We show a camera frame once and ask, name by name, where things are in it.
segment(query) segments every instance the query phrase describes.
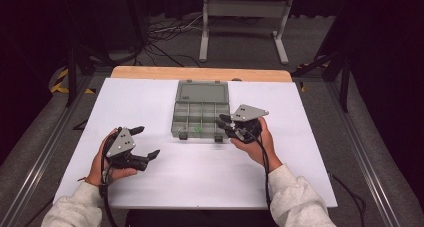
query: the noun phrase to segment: wrist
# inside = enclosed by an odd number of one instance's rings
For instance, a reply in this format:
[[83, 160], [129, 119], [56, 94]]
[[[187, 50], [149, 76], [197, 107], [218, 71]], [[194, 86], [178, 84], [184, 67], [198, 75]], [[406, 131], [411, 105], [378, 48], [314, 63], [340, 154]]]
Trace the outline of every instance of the wrist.
[[269, 173], [271, 173], [272, 171], [274, 171], [275, 169], [277, 169], [278, 167], [282, 165], [283, 163], [277, 156], [269, 158]]
[[96, 186], [96, 187], [99, 187], [99, 185], [100, 185], [100, 178], [94, 178], [90, 175], [87, 178], [85, 178], [84, 181], [87, 184], [91, 184], [91, 185]]

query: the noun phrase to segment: wooden table edge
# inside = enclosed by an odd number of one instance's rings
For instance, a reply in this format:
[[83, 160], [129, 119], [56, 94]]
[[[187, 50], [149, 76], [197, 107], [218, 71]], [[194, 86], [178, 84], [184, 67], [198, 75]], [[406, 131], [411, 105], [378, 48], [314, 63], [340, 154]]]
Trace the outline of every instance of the wooden table edge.
[[290, 73], [285, 70], [183, 68], [156, 66], [117, 66], [113, 69], [111, 78], [292, 82]]

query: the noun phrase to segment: hand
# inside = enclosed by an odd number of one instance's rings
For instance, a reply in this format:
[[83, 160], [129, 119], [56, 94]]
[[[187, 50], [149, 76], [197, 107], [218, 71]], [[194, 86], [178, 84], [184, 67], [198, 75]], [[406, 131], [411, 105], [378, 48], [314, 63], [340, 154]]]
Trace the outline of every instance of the hand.
[[[283, 164], [281, 163], [280, 159], [275, 154], [274, 141], [272, 140], [272, 135], [271, 135], [271, 132], [269, 132], [268, 130], [268, 126], [266, 124], [265, 119], [263, 117], [259, 117], [258, 120], [262, 127], [262, 132], [258, 139], [262, 140], [262, 145], [264, 146], [264, 149], [268, 155], [269, 172], [271, 173], [273, 170], [275, 170], [276, 168], [280, 167]], [[234, 138], [232, 138], [230, 141], [237, 148], [245, 151], [252, 160], [256, 161], [262, 166], [264, 165], [262, 149], [256, 141], [250, 144], [245, 144], [241, 142], [240, 140], [234, 139]]]
[[[107, 138], [116, 133], [118, 130], [114, 129], [112, 130], [112, 132], [110, 132], [108, 134], [108, 136], [106, 136], [106, 138], [103, 140], [99, 151], [97, 152], [96, 156], [93, 159], [93, 163], [91, 164], [91, 170], [90, 170], [90, 174], [87, 176], [86, 181], [94, 186], [99, 186], [101, 184], [101, 161], [102, 161], [102, 151], [103, 148], [106, 144], [106, 140]], [[107, 162], [106, 159], [103, 159], [104, 161], [104, 168], [107, 168], [109, 166], [109, 163]], [[127, 169], [115, 169], [115, 168], [111, 168], [110, 170], [110, 176], [112, 177], [112, 181], [124, 178], [124, 177], [128, 177], [131, 175], [136, 175], [137, 174], [137, 170], [133, 169], [133, 168], [127, 168]]]

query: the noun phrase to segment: gray tray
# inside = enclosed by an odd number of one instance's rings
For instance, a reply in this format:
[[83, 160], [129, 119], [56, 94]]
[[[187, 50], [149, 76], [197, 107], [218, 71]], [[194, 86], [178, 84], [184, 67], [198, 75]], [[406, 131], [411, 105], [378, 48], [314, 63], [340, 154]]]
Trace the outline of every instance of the gray tray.
[[176, 138], [228, 138], [215, 120], [230, 115], [227, 82], [179, 81], [171, 132]]

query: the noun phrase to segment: table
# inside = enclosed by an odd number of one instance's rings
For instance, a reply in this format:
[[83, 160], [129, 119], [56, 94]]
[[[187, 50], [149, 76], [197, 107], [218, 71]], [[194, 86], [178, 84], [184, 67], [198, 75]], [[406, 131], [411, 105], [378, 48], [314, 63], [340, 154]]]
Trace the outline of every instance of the table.
[[[102, 139], [122, 124], [145, 131], [132, 151], [161, 152], [146, 171], [109, 188], [111, 207], [126, 209], [266, 209], [263, 168], [228, 140], [173, 138], [178, 79], [229, 81], [230, 109], [241, 103], [269, 110], [276, 152], [304, 175], [328, 207], [337, 202], [296, 88], [286, 71], [170, 67], [116, 67], [106, 79], [67, 167], [55, 200], [71, 195], [88, 173]], [[285, 98], [275, 98], [277, 94]]]

